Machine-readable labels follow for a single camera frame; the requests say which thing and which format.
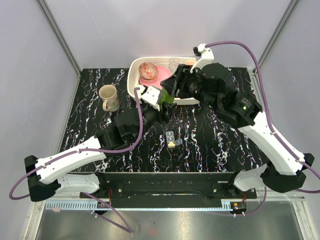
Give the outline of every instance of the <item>mug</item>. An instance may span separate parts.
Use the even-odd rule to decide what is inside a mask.
[[[103,100],[102,108],[104,111],[115,112],[120,108],[118,91],[113,85],[104,85],[99,89],[99,96]]]

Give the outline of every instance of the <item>black marble table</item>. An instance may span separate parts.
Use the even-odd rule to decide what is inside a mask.
[[[246,68],[229,68],[241,92],[254,95]],[[74,147],[108,126],[114,116],[135,101],[127,92],[128,68],[84,69],[75,95],[60,151]],[[98,95],[103,85],[115,85],[120,109],[104,112]],[[173,131],[183,145],[167,148],[166,131]],[[76,172],[235,172],[266,163],[267,157],[246,136],[216,118],[202,104],[179,105],[168,124],[154,124],[142,135],[139,145],[124,154],[84,165]]]

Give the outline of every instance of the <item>purple cable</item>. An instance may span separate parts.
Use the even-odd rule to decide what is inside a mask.
[[[137,139],[135,140],[134,144],[132,144],[131,146],[127,147],[127,148],[124,148],[124,149],[119,149],[119,150],[104,150],[104,149],[95,149],[95,148],[83,148],[83,149],[79,149],[79,151],[91,151],[91,152],[101,152],[101,153],[108,153],[108,154],[119,154],[119,153],[124,153],[124,152],[127,152],[127,151],[130,151],[132,149],[134,149],[138,143],[140,142],[141,140],[141,137],[142,137],[142,134],[143,134],[143,127],[144,127],[144,122],[143,122],[143,117],[142,117],[142,110],[141,110],[141,106],[140,106],[140,102],[139,102],[139,98],[138,98],[138,90],[140,88],[139,87],[136,87],[134,88],[134,97],[136,99],[136,107],[138,109],[138,115],[139,115],[139,134],[138,134],[138,137]],[[45,166],[48,166],[52,163],[54,163],[55,161],[58,161],[60,159],[63,159],[64,157],[67,157],[67,156],[70,156],[72,154],[76,154],[78,153],[78,151],[70,151],[70,152],[67,152],[65,154],[62,154],[60,156],[57,156],[55,157],[54,159],[48,161],[45,163]],[[34,174],[36,171],[40,170],[40,169],[43,169],[44,166],[38,166],[37,168],[29,171],[27,174],[25,174],[23,177],[21,177],[14,185],[13,187],[11,188],[10,192],[9,192],[9,198],[11,200],[20,200],[20,199],[24,199],[24,198],[27,198],[30,196],[30,194],[27,194],[27,195],[24,195],[24,196],[18,196],[18,197],[15,197],[13,196],[13,193],[15,191],[15,189],[17,188],[17,186],[24,180],[26,179],[27,177],[29,177],[31,174]],[[114,222],[114,221],[111,221],[110,219],[107,219],[105,218],[104,216],[100,216],[98,215],[98,217],[108,221],[109,223],[112,223],[114,225],[116,225],[117,227],[121,228],[122,230],[128,232],[128,233],[131,233],[131,228],[129,227],[128,223],[126,222],[126,220],[120,215],[120,213],[118,211],[116,211],[112,206],[110,206],[109,204],[107,204],[106,202],[98,199],[98,198],[95,198],[94,196],[92,196],[91,194],[89,193],[86,193],[84,192],[84,194],[86,194],[87,196],[93,198],[93,199],[96,199],[97,201],[99,202],[102,202],[104,204],[106,204],[109,208],[111,208],[120,218],[121,220],[124,222],[124,224],[127,226],[127,228],[119,225],[118,223]]]
[[[117,226],[118,228],[120,228],[120,229],[122,229],[122,230],[124,230],[124,231],[126,231],[128,233],[132,232],[132,230],[131,230],[129,224],[127,223],[127,221],[124,219],[123,216],[121,216],[121,214],[113,206],[111,206],[110,204],[106,203],[105,201],[100,200],[99,198],[96,198],[95,196],[93,196],[93,195],[91,195],[91,194],[89,194],[87,192],[84,192],[84,194],[87,195],[88,197],[94,199],[94,200],[97,200],[98,202],[101,202],[101,203],[105,204],[108,208],[112,209],[119,216],[119,218],[123,221],[123,223],[126,225],[127,228],[125,228],[124,226],[121,226],[120,224],[118,224],[118,223],[116,223],[116,222],[114,222],[114,221],[112,221],[112,220],[110,220],[110,219],[108,219],[108,218],[106,218],[104,216],[101,216],[99,214],[96,215],[97,217],[108,221],[109,223]]]
[[[245,216],[250,216],[250,215],[255,214],[256,212],[258,212],[258,211],[263,207],[263,205],[265,205],[265,203],[266,203],[266,198],[267,198],[267,188],[264,187],[264,196],[263,196],[263,200],[262,200],[260,206],[259,206],[256,210],[253,210],[253,211],[251,211],[251,212],[245,213],[244,215],[242,215],[242,214],[236,214],[235,216],[236,216],[236,217],[245,217]],[[234,215],[221,214],[221,213],[217,213],[217,212],[209,212],[209,214],[217,215],[217,216],[223,216],[223,217],[234,217]]]
[[[262,75],[261,75],[261,70],[260,70],[260,66],[259,63],[254,55],[254,53],[250,50],[250,48],[243,44],[242,42],[239,41],[218,41],[218,42],[214,42],[214,43],[210,43],[205,45],[206,48],[210,48],[213,46],[218,46],[218,45],[225,45],[225,44],[234,44],[234,45],[239,45],[241,47],[243,47],[251,56],[256,71],[258,73],[258,80],[259,80],[259,84],[260,84],[260,88],[261,88],[261,94],[262,94],[262,98],[263,98],[263,102],[264,102],[264,109],[265,109],[265,115],[266,115],[266,121],[267,124],[271,130],[272,133],[275,132],[273,123],[272,123],[272,119],[270,116],[270,111],[269,111],[269,106],[268,106],[268,101],[267,101],[267,96],[265,93],[265,88],[264,88],[264,84],[262,82]],[[275,138],[281,143],[281,145],[298,161],[300,158],[290,149],[290,147],[282,140],[282,138],[275,133],[274,134]],[[302,161],[298,161],[299,163],[301,163],[302,165],[304,165],[306,168],[308,168],[311,172],[313,172],[317,178],[319,178],[320,180],[320,174],[318,172],[316,172],[316,170],[314,170],[312,167],[310,167],[309,165],[307,165],[305,162]],[[320,189],[319,190],[303,190],[303,189],[297,189],[297,191],[299,192],[303,192],[303,193],[308,193],[308,194],[318,194],[320,193]]]

